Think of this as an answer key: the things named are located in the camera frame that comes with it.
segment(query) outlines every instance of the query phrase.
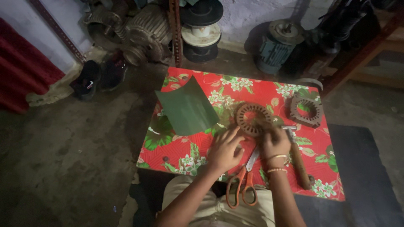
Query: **beige pants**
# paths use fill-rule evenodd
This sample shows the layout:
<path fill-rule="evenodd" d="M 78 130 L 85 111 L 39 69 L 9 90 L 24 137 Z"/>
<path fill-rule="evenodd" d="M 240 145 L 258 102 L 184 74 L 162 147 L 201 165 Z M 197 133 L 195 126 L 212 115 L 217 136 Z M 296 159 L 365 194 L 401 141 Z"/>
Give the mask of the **beige pants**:
<path fill-rule="evenodd" d="M 177 176 L 172 179 L 164 191 L 162 209 L 164 210 L 190 183 L 194 177 L 188 175 Z M 236 209 L 231 209 L 226 202 L 226 196 L 217 198 L 212 190 L 209 190 L 197 209 L 194 219 L 189 226 L 201 226 L 206 223 L 223 221 L 239 226 L 273 227 L 275 226 L 274 206 L 270 190 L 257 189 L 258 202 L 255 206 L 246 205 L 241 194 Z M 234 195 L 229 196 L 231 204 L 234 204 Z M 246 200 L 253 201 L 253 193 L 246 193 Z"/>

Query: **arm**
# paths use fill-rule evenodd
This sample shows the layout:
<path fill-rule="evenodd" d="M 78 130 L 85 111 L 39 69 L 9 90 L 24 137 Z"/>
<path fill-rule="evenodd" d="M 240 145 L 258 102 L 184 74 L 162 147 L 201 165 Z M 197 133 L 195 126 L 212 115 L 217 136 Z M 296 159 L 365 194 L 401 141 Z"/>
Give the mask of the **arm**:
<path fill-rule="evenodd" d="M 235 149 L 244 137 L 237 137 L 239 127 L 228 130 L 217 138 L 215 145 L 209 153 L 209 163 L 205 172 L 198 175 L 195 180 L 174 199 L 164 211 L 157 216 L 155 227 L 185 227 L 193 219 L 196 210 L 213 183 L 226 171 L 240 162 L 244 149 L 235 152 Z"/>
<path fill-rule="evenodd" d="M 271 132 L 276 138 L 272 141 L 272 136 L 267 133 L 264 137 L 263 156 L 267 160 L 269 169 L 283 168 L 283 158 L 272 158 L 275 155 L 287 155 L 290 151 L 290 141 L 286 132 L 280 128 Z M 306 224 L 296 205 L 290 188 L 286 172 L 273 171 L 267 173 L 271 181 L 272 198 L 274 201 L 275 220 L 279 226 L 283 227 L 306 227 Z"/>

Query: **hand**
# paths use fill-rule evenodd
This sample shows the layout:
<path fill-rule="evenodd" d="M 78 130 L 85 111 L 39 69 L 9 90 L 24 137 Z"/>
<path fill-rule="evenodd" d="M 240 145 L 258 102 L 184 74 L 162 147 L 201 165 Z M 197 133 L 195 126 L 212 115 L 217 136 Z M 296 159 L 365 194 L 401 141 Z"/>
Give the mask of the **hand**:
<path fill-rule="evenodd" d="M 243 157 L 244 148 L 236 152 L 237 145 L 245 140 L 237 136 L 240 127 L 230 129 L 217 137 L 216 143 L 208 154 L 208 168 L 217 170 L 220 174 L 237 166 Z"/>
<path fill-rule="evenodd" d="M 272 158 L 276 155 L 288 155 L 290 151 L 290 141 L 286 131 L 281 128 L 267 130 L 263 138 L 262 156 L 267 159 L 269 168 L 283 168 L 284 158 Z"/>

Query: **red curtain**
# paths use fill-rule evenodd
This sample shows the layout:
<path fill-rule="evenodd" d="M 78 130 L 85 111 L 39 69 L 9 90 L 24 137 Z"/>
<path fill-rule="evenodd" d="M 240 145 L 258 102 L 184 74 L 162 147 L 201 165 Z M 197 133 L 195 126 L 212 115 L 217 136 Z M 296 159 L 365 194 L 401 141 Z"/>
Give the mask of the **red curtain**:
<path fill-rule="evenodd" d="M 25 97 L 43 95 L 65 74 L 0 18 L 0 108 L 25 113 Z"/>

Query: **person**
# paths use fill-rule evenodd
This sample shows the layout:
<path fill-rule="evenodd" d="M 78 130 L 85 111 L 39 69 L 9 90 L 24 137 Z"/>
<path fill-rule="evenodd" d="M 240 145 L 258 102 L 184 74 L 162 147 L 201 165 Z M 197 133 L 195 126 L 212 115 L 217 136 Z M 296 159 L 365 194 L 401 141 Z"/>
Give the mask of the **person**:
<path fill-rule="evenodd" d="M 245 140 L 237 135 L 239 129 L 237 126 L 217 137 L 202 173 L 194 178 L 181 175 L 168 183 L 155 227 L 271 227 L 275 223 L 276 226 L 306 227 L 284 171 L 284 158 L 277 157 L 290 151 L 290 141 L 283 129 L 272 128 L 263 136 L 260 155 L 268 168 L 271 191 L 256 188 L 258 202 L 255 206 L 240 200 L 239 206 L 231 209 L 225 195 L 217 198 L 210 189 L 224 172 L 237 166 L 243 156 L 244 149 L 236 149 Z M 247 191 L 245 198 L 252 202 L 253 196 Z M 234 195 L 229 199 L 235 204 Z"/>

